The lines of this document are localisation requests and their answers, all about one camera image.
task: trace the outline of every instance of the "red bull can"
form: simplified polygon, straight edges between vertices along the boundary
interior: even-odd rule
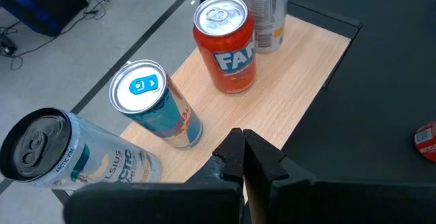
[[[157,157],[56,108],[22,118],[0,150],[0,171],[35,187],[76,190],[95,182],[157,182]]]
[[[154,61],[124,65],[110,83],[109,99],[119,112],[175,148],[191,148],[201,138],[197,114]]]

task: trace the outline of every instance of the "can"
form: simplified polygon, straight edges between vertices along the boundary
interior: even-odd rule
[[[151,153],[56,108],[22,118],[0,149],[0,171],[35,187],[76,190],[93,182],[157,182]]]
[[[283,41],[288,0],[243,0],[253,14],[256,51],[272,52]]]
[[[202,136],[197,114],[154,61],[124,65],[110,83],[109,99],[119,112],[175,148],[191,148]]]
[[[420,127],[415,132],[414,140],[422,156],[436,162],[436,121]]]
[[[254,21],[242,0],[206,0],[193,16],[193,36],[215,87],[239,93],[254,82]]]

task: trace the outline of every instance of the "gray floor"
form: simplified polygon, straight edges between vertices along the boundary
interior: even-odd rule
[[[25,55],[19,70],[10,70],[10,60],[0,57],[0,140],[35,109],[54,106],[71,110],[175,1],[110,0],[104,18],[82,21],[41,50]],[[186,0],[131,59],[156,60],[169,74],[174,73],[196,47],[191,31],[197,5],[198,0]],[[0,26],[15,21],[0,9]],[[23,24],[17,28],[19,33],[11,38],[20,48],[18,53],[50,39]],[[79,115],[115,134],[130,123],[111,107],[108,85]],[[0,195],[2,224],[62,223],[61,209],[47,189],[13,183]]]

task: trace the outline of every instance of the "fanta can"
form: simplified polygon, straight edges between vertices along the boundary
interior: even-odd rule
[[[254,21],[242,0],[206,0],[193,17],[193,36],[215,87],[248,89],[256,75]]]

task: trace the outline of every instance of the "can lid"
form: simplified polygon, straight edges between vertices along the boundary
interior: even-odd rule
[[[12,127],[3,141],[0,171],[18,181],[43,176],[58,163],[70,137],[71,126],[61,110],[36,110]]]
[[[197,7],[193,23],[209,36],[224,36],[238,30],[248,16],[242,0],[206,0]]]
[[[125,114],[136,114],[152,108],[166,89],[166,73],[154,61],[139,60],[124,65],[114,76],[109,88],[112,105]]]

